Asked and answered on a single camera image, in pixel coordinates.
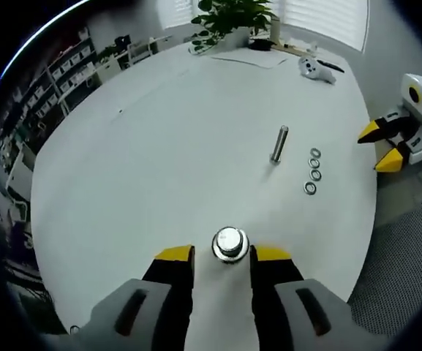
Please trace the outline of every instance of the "gray carpet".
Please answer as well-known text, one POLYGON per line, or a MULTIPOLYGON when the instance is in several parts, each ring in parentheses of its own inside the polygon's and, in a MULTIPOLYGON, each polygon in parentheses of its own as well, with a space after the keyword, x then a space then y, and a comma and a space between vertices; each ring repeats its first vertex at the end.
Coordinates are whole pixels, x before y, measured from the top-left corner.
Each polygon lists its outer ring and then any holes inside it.
POLYGON ((375 228, 348 303, 371 333, 396 335, 422 302, 422 202, 395 222, 375 228))

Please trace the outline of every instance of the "paper sheet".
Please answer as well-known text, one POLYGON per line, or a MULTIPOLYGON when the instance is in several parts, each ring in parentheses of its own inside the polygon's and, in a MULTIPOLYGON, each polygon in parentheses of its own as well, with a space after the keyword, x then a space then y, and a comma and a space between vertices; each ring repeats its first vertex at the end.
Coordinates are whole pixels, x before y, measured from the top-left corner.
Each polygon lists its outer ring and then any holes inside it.
POLYGON ((211 55, 211 58, 254 64, 255 66, 262 68, 274 68, 287 60, 289 55, 289 53, 278 50, 256 51, 248 48, 240 48, 233 51, 213 54, 211 55))

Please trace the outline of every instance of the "potted plant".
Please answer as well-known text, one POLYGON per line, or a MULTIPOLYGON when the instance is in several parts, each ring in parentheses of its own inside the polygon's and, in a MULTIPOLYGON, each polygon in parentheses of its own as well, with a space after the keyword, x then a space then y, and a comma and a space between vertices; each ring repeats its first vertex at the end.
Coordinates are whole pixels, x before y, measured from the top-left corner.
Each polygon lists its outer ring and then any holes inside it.
POLYGON ((227 48, 238 48, 248 43, 250 32, 257 35, 267 30, 274 14, 265 6, 269 0, 201 0, 200 10, 206 12, 192 19, 203 30, 193 34, 196 53, 202 53, 225 39, 227 48))

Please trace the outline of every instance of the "white tabletop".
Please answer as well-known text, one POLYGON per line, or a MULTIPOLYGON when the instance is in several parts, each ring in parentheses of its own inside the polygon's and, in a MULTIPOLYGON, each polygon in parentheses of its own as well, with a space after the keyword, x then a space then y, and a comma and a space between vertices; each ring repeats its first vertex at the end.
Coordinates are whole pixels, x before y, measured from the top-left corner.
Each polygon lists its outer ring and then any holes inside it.
POLYGON ((31 220, 68 330, 164 248, 194 244, 186 348, 214 349, 206 338, 218 332, 232 350, 258 350, 248 261, 223 265, 211 253, 228 225, 286 249, 305 278, 349 298, 376 204, 374 146, 356 143, 369 117, 343 59, 331 60, 346 71, 334 72, 335 86, 301 77, 297 60, 263 69, 178 46, 114 77, 60 124, 37 157, 31 220), (290 132, 273 166, 283 124, 290 132), (308 196, 312 147, 323 179, 308 196))

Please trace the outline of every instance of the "game controller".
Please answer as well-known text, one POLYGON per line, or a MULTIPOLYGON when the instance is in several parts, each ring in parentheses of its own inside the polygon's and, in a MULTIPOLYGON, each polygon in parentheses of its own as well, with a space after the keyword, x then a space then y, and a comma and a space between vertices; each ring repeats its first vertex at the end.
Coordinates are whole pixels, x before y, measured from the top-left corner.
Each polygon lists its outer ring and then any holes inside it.
POLYGON ((324 80, 330 84, 335 84, 336 78, 326 67, 322 66, 315 58, 304 56, 298 60, 298 68, 301 75, 313 80, 324 80))

